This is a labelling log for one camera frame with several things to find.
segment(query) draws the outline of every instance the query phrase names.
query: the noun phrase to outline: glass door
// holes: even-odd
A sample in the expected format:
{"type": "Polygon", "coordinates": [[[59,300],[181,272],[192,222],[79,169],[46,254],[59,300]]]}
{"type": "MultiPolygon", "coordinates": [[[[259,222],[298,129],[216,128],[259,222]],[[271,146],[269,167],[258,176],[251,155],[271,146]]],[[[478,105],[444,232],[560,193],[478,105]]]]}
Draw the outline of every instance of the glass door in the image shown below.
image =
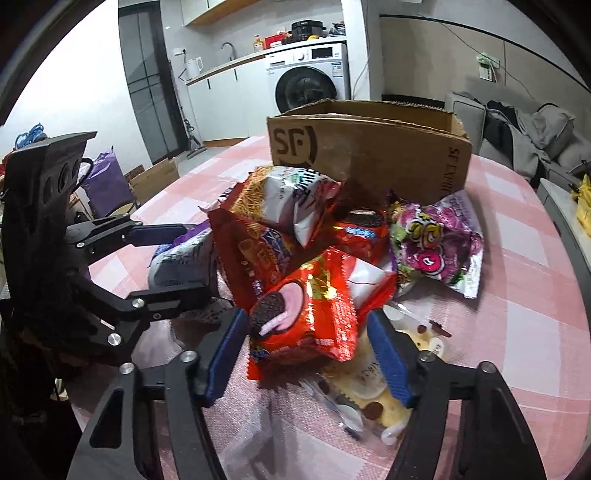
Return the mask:
{"type": "Polygon", "coordinates": [[[275,101],[281,113],[326,98],[336,99],[336,88],[330,77],[312,67],[287,70],[275,89],[275,101]]]}
{"type": "Polygon", "coordinates": [[[153,164],[185,151],[187,135],[170,73],[160,2],[119,9],[119,39],[131,103],[153,164]]]}

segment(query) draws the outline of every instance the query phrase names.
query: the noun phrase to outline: washing machine door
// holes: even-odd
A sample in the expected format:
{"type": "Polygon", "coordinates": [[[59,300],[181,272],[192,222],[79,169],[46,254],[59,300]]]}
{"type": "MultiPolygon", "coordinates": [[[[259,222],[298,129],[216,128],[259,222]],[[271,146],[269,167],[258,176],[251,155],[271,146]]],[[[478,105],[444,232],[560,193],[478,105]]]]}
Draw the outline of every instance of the washing machine door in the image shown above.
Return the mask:
{"type": "Polygon", "coordinates": [[[281,113],[325,98],[336,99],[336,88],[330,77],[312,67],[287,70],[275,88],[275,101],[281,113]]]}

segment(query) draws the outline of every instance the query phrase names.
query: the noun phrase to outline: table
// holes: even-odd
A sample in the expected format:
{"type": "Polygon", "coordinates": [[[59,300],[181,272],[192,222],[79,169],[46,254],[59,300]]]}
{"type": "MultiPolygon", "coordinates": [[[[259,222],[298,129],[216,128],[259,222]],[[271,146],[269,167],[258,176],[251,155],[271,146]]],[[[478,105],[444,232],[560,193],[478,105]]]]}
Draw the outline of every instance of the table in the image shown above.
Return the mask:
{"type": "MultiPolygon", "coordinates": [[[[133,217],[145,223],[200,222],[205,215],[199,207],[269,159],[267,138],[248,138],[174,182],[133,217]]],[[[485,236],[479,298],[466,300],[425,279],[403,303],[453,334],[453,363],[474,367],[489,360],[502,370],[548,479],[564,478],[577,462],[591,407],[591,342],[573,269],[540,201],[519,175],[473,156],[466,190],[485,236]]],[[[126,247],[93,265],[92,277],[120,296],[145,288],[153,251],[126,247]]],[[[153,323],[133,360],[147,367],[179,353],[170,332],[170,322],[153,323]]],[[[382,458],[349,438],[301,388],[257,389],[245,367],[243,348],[226,395],[204,412],[229,478],[385,478],[394,453],[382,458]]],[[[113,372],[95,366],[68,386],[81,424],[113,372]]],[[[450,404],[438,478],[451,465],[458,403],[450,404]]],[[[163,421],[165,411],[157,407],[163,421]]],[[[175,478],[165,427],[159,429],[159,445],[165,475],[175,478]]]]}

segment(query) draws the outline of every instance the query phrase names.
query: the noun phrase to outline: wooden shelf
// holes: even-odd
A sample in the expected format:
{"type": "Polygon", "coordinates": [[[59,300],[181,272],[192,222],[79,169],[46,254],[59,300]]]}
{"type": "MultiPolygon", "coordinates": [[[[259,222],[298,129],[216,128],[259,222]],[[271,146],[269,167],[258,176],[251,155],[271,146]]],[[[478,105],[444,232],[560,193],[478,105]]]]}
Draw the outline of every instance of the wooden shelf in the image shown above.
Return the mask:
{"type": "Polygon", "coordinates": [[[205,13],[199,15],[191,21],[191,25],[212,25],[218,20],[227,17],[234,12],[257,3],[259,0],[225,0],[221,4],[210,8],[205,13]]]}

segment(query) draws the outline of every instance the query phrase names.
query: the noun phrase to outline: gray sofa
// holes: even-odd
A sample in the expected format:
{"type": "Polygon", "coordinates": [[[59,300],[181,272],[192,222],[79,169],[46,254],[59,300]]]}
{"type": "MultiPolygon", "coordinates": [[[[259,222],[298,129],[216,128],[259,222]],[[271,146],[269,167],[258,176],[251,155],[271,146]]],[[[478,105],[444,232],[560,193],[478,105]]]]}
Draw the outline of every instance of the gray sofa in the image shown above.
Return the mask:
{"type": "MultiPolygon", "coordinates": [[[[463,95],[448,93],[445,100],[446,110],[453,111],[462,120],[468,138],[472,142],[474,154],[512,168],[511,160],[483,137],[486,119],[486,108],[483,104],[489,100],[496,100],[526,113],[536,112],[541,104],[525,99],[502,85],[492,82],[474,83],[469,94],[481,103],[474,102],[463,95]]],[[[591,142],[575,131],[563,155],[564,158],[559,155],[555,160],[543,162],[543,177],[564,190],[570,190],[569,185],[573,183],[578,185],[585,173],[586,166],[582,159],[591,162],[591,142]]]]}

